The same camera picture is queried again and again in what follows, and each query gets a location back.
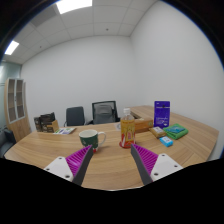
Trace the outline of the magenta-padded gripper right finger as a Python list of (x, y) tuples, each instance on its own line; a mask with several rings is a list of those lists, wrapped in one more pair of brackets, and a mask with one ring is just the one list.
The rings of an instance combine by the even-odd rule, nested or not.
[(131, 145), (131, 154), (144, 185), (182, 169), (182, 166), (167, 154), (156, 154), (136, 144)]

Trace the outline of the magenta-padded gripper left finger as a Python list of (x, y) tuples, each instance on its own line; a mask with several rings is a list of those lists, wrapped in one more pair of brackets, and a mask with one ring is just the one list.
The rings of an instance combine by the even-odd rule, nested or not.
[(93, 149), (89, 145), (67, 157), (57, 157), (44, 170), (81, 186), (92, 156)]

